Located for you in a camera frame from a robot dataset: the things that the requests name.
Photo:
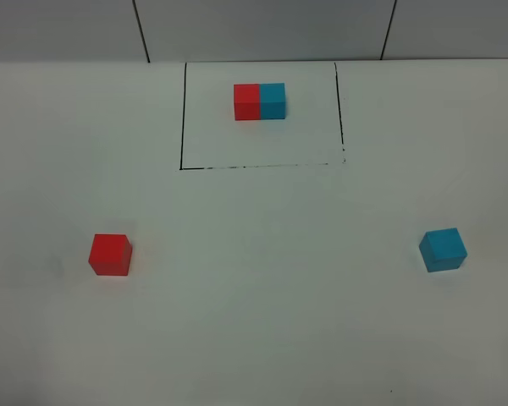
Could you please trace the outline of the blue template block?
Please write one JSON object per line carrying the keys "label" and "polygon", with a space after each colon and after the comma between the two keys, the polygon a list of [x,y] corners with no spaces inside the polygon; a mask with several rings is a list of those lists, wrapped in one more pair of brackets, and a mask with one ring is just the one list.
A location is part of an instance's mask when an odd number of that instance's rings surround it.
{"label": "blue template block", "polygon": [[284,83],[260,84],[261,120],[285,119],[287,114]]}

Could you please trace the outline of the red template block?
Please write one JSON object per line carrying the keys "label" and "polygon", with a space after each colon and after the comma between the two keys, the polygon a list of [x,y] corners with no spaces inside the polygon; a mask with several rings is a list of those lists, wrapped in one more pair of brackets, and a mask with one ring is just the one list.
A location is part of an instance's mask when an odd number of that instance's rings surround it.
{"label": "red template block", "polygon": [[259,84],[234,85],[234,114],[236,121],[261,119]]}

